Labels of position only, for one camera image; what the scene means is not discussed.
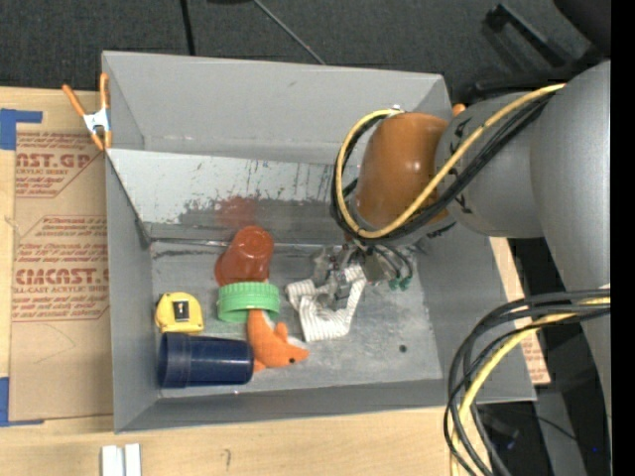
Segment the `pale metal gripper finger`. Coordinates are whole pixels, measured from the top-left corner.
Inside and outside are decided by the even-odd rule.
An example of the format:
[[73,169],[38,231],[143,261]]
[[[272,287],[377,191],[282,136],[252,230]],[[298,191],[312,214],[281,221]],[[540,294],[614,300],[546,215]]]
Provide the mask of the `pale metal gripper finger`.
[[353,282],[331,281],[326,284],[325,306],[338,311],[347,307]]
[[345,281],[346,252],[346,248],[321,248],[313,254],[313,282],[317,287],[327,284],[329,280],[339,283]]

